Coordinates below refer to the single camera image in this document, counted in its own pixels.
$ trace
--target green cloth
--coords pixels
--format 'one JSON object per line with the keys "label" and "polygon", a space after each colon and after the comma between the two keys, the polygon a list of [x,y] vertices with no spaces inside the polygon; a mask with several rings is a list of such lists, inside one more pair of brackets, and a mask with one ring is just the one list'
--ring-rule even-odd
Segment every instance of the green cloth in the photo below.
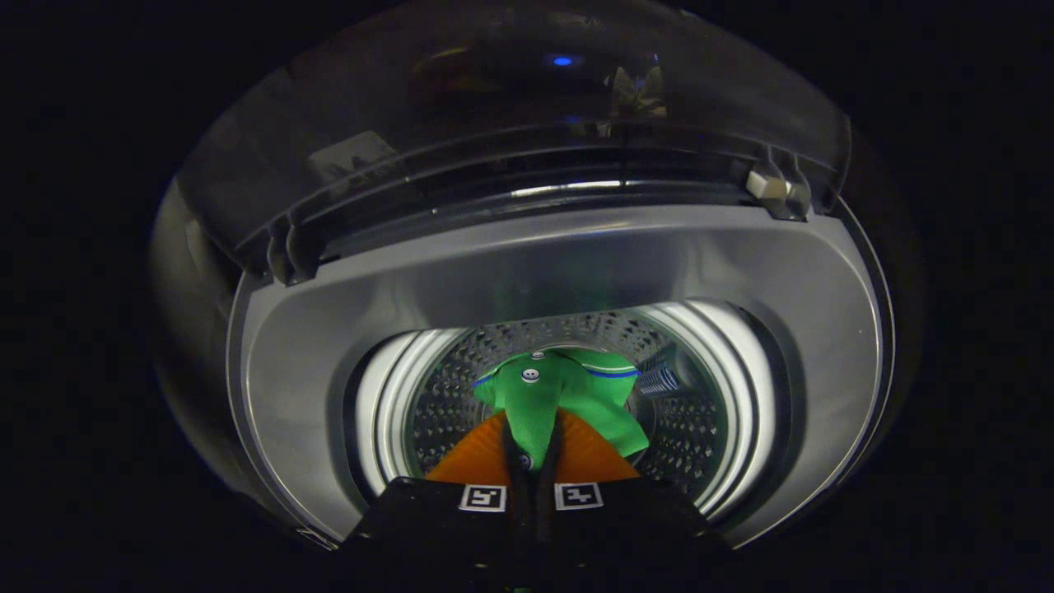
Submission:
{"label": "green cloth", "polygon": [[494,412],[505,411],[512,438],[530,456],[531,470],[539,471],[558,407],[592,427],[623,457],[647,448],[644,431],[625,409],[638,376],[619,355],[548,349],[497,365],[475,382],[475,397]]}

